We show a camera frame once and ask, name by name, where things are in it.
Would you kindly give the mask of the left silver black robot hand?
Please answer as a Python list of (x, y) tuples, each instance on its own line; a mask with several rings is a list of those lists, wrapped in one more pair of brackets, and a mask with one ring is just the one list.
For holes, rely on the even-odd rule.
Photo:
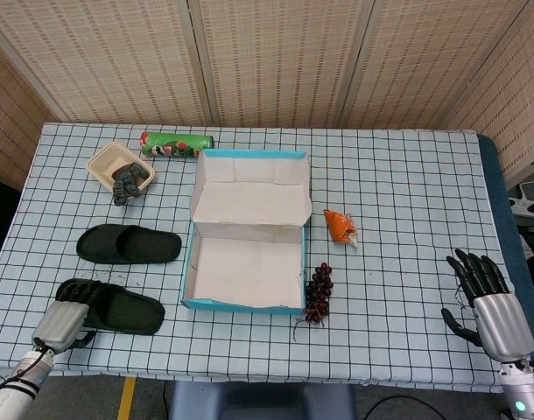
[(72, 278), (56, 291), (55, 301), (47, 308), (32, 334), (32, 344), (39, 351), (64, 353), (70, 348), (86, 347), (95, 331), (78, 338), (91, 308), (102, 291), (102, 283)]

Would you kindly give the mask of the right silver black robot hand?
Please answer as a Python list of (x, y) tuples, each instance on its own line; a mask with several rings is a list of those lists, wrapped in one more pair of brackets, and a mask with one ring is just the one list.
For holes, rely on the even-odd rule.
[(523, 308), (495, 262), (488, 256), (460, 249), (446, 258), (459, 279), (474, 315), (475, 330), (462, 326), (447, 309), (442, 318), (452, 333), (484, 349), (499, 363), (527, 359), (534, 352), (534, 338)]

